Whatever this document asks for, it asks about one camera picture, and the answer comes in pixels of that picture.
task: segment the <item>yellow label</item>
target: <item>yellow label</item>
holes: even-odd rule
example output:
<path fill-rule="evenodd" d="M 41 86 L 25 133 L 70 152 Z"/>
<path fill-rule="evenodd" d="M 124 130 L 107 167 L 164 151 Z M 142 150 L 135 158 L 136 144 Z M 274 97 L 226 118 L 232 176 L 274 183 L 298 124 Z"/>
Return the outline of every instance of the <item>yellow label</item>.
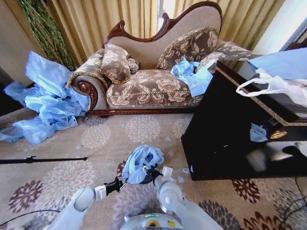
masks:
<path fill-rule="evenodd" d="M 159 227 L 159 226 L 160 226 L 159 222 L 156 221 L 155 219 L 150 219 L 146 223 L 146 227 Z"/>
<path fill-rule="evenodd" d="M 168 220 L 167 222 L 168 222 L 168 225 L 169 225 L 169 226 L 171 226 L 171 227 L 173 227 L 173 228 L 175 227 L 175 223 L 174 223 L 174 222 L 171 222 L 171 221 L 169 221 L 169 220 Z"/>

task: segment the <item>black cabinet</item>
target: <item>black cabinet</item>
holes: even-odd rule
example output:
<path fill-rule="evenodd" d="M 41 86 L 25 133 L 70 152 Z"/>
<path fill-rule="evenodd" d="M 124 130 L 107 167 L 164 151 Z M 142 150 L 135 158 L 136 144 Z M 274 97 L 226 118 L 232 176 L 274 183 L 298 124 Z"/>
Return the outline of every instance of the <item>black cabinet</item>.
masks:
<path fill-rule="evenodd" d="M 307 158 L 303 155 L 267 162 L 263 172 L 256 172 L 249 164 L 246 155 L 266 145 L 250 141 L 251 123 L 263 125 L 269 141 L 307 140 L 307 126 L 291 125 L 303 121 L 271 97 L 248 98 L 236 93 L 237 86 L 244 81 L 218 63 L 213 80 L 181 138 L 193 170 L 192 179 L 307 175 Z M 258 91 L 252 85 L 247 90 Z"/>

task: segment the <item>blue cloth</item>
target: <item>blue cloth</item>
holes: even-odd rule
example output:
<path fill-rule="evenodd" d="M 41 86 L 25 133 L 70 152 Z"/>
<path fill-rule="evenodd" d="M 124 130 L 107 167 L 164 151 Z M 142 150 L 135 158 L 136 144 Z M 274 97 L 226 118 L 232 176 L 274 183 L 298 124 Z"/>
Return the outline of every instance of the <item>blue cloth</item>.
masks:
<path fill-rule="evenodd" d="M 198 67 L 200 63 L 196 61 L 188 62 L 185 57 L 183 58 L 183 61 L 173 66 L 171 74 L 179 75 L 177 79 L 187 84 L 192 97 L 204 94 L 213 77 L 208 71 L 208 68 L 216 62 L 216 60 L 213 59 L 194 74 L 194 67 Z"/>
<path fill-rule="evenodd" d="M 122 172 L 122 177 L 127 179 L 130 184 L 141 183 L 146 174 L 143 166 L 148 168 L 155 164 L 162 164 L 164 161 L 163 153 L 160 149 L 148 145 L 137 147 L 129 156 Z"/>
<path fill-rule="evenodd" d="M 178 80 L 183 81 L 189 87 L 192 97 L 204 94 L 212 80 L 213 75 L 202 67 L 194 75 L 181 75 Z"/>
<path fill-rule="evenodd" d="M 197 61 L 188 62 L 186 57 L 183 57 L 183 61 L 174 65 L 171 69 L 171 74 L 173 75 L 193 75 L 194 67 L 200 65 Z"/>
<path fill-rule="evenodd" d="M 26 75 L 36 83 L 35 86 L 27 89 L 13 82 L 4 91 L 39 115 L 15 122 L 12 127 L 0 131 L 0 140 L 14 142 L 25 137 L 31 144 L 37 145 L 54 135 L 56 130 L 77 126 L 76 116 L 85 115 L 89 97 L 78 94 L 72 88 L 65 89 L 70 74 L 63 65 L 30 52 Z"/>
<path fill-rule="evenodd" d="M 307 48 L 287 50 L 263 55 L 249 60 L 258 69 L 264 69 L 272 77 L 285 80 L 307 79 Z"/>
<path fill-rule="evenodd" d="M 254 142 L 264 142 L 267 141 L 267 131 L 261 126 L 251 123 L 251 128 L 249 130 L 250 140 Z"/>

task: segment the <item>carved wooden armrest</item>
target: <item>carved wooden armrest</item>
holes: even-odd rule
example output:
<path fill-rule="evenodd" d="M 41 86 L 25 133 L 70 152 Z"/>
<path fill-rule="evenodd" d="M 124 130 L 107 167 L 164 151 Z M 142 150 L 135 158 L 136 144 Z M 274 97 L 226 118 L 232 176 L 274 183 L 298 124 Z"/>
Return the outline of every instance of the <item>carved wooden armrest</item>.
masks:
<path fill-rule="evenodd" d="M 109 109 L 106 101 L 107 88 L 98 78 L 93 78 L 88 75 L 80 75 L 73 80 L 72 87 L 80 94 L 89 95 L 89 111 Z"/>

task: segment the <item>black stick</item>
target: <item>black stick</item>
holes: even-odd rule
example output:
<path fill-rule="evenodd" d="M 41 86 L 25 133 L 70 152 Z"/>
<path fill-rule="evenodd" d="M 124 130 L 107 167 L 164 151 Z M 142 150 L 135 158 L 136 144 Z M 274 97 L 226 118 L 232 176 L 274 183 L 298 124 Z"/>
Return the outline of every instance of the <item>black stick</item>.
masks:
<path fill-rule="evenodd" d="M 55 159 L 34 159 L 36 156 L 25 157 L 24 159 L 7 159 L 0 160 L 0 164 L 23 164 L 35 162 L 51 162 L 51 161 L 86 161 L 87 157 L 83 158 L 55 158 Z"/>

